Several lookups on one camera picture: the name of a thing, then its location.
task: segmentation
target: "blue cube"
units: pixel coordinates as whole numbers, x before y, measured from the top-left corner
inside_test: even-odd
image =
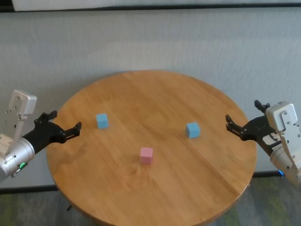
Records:
[[[197,122],[186,124],[186,134],[189,138],[196,138],[200,135],[201,129]]]
[[[109,121],[108,121],[108,117],[107,114],[98,114],[96,116],[96,120],[97,120],[97,127],[99,129],[104,129],[104,128],[108,128],[109,127]]]

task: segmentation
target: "baseboard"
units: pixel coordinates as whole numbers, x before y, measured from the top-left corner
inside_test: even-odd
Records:
[[[58,191],[58,189],[57,189],[57,187],[55,185],[33,186],[33,187],[0,188],[0,194],[52,192],[52,191]]]
[[[46,11],[120,11],[120,10],[169,10],[169,9],[206,9],[206,8],[286,8],[301,7],[301,3],[230,3],[230,4],[193,4],[193,5],[144,5],[144,6],[112,6],[101,8],[38,10]],[[16,12],[12,0],[0,0],[0,13]]]
[[[253,178],[280,177],[279,171],[255,172]],[[0,194],[34,193],[58,191],[55,185],[33,186],[33,187],[14,187],[0,188]]]

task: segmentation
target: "blue light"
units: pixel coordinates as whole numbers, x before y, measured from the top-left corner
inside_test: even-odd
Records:
[[[282,177],[284,177],[284,173],[283,173],[281,170],[278,170],[278,171],[279,171],[280,175],[281,175]]]

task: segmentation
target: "green light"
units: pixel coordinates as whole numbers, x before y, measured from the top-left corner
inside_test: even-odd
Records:
[[[23,162],[23,163],[20,165],[20,169],[23,169],[25,166],[26,166],[26,163]]]

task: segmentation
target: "round wooden table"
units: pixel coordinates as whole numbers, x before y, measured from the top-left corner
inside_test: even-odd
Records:
[[[106,113],[109,128],[95,116]],[[192,77],[166,71],[116,74],[82,89],[55,123],[82,122],[81,135],[47,150],[59,190],[72,205],[115,226],[192,226],[215,220],[249,184],[255,142],[226,130],[243,112],[225,94]],[[185,126],[196,121],[199,138]],[[153,163],[140,164],[141,147]]]

